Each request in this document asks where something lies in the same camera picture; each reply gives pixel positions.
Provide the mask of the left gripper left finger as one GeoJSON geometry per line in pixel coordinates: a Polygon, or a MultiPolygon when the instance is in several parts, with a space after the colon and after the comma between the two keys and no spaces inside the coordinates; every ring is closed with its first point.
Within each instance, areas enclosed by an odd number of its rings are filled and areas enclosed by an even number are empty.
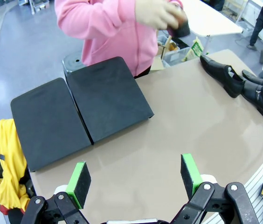
{"type": "Polygon", "coordinates": [[[76,164],[65,190],[49,199],[34,196],[30,199],[21,220],[22,224],[87,224],[80,211],[83,209],[90,188],[91,177],[86,162],[76,164]]]}

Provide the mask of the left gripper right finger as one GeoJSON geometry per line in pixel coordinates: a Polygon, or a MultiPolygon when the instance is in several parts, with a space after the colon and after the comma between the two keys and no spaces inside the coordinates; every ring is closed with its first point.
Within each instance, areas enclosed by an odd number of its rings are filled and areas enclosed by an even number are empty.
{"type": "Polygon", "coordinates": [[[225,224],[259,223],[245,187],[231,182],[226,187],[203,181],[191,154],[181,155],[180,174],[189,201],[172,219],[172,224],[200,224],[208,212],[219,214],[225,224]]]}

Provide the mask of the person's right hand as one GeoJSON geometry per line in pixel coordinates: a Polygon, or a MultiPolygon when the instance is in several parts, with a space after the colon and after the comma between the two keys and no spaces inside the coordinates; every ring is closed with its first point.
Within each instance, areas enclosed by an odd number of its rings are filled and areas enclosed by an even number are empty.
{"type": "Polygon", "coordinates": [[[168,27],[177,29],[187,17],[181,9],[166,0],[136,0],[135,19],[153,29],[167,30],[168,27]]]}

